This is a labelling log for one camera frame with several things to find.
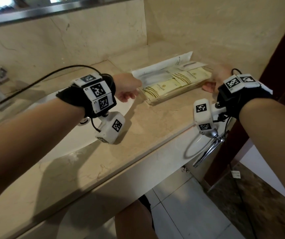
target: marble countertop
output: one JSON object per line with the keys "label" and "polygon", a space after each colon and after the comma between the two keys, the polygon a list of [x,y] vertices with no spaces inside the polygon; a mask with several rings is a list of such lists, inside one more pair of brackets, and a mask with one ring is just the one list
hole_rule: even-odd
{"label": "marble countertop", "polygon": [[[136,65],[131,65],[132,69],[153,63],[152,57],[156,58],[155,62],[159,61],[156,55],[150,56],[145,51],[146,55],[141,54],[143,49],[138,50],[136,56],[144,57],[145,61],[137,61]],[[131,53],[128,59],[133,60],[133,56]],[[122,56],[122,63],[117,63],[119,59],[114,57],[93,67],[115,75],[129,71],[129,67],[123,65],[125,59]],[[64,88],[71,80],[88,72],[84,68],[40,83],[33,92],[17,97],[12,108],[0,114],[0,121],[24,110],[32,100]],[[11,237],[41,222],[190,128],[193,103],[202,98],[213,100],[210,93],[200,88],[156,106],[148,105],[140,95],[125,115],[126,124],[117,144],[96,141],[69,155],[34,165],[0,196],[0,238]]]}

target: sink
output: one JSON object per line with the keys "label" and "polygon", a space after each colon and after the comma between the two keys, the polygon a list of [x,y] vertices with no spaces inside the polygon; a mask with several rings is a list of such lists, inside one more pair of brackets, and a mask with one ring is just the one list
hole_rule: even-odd
{"label": "sink", "polygon": [[[39,104],[45,103],[49,100],[52,100],[56,98],[56,94],[60,92],[61,90],[58,90],[56,92],[53,92],[49,94],[48,96],[43,97],[42,99],[38,100],[37,102],[33,103],[31,106],[27,108],[32,109]],[[110,109],[111,112],[118,111],[123,116],[128,112],[128,110],[131,108],[132,104],[134,103],[134,100],[129,99],[128,102],[123,103],[120,102],[117,98],[116,102],[117,105],[114,106],[112,109]],[[101,123],[101,121],[98,118],[93,119],[94,125],[98,127]],[[47,155],[45,155],[40,162],[44,161],[50,161],[56,158],[59,158],[61,156],[73,153],[93,142],[95,142],[97,139],[95,138],[95,129],[93,128],[91,122],[87,123],[83,126],[76,126],[59,144],[57,144]]]}

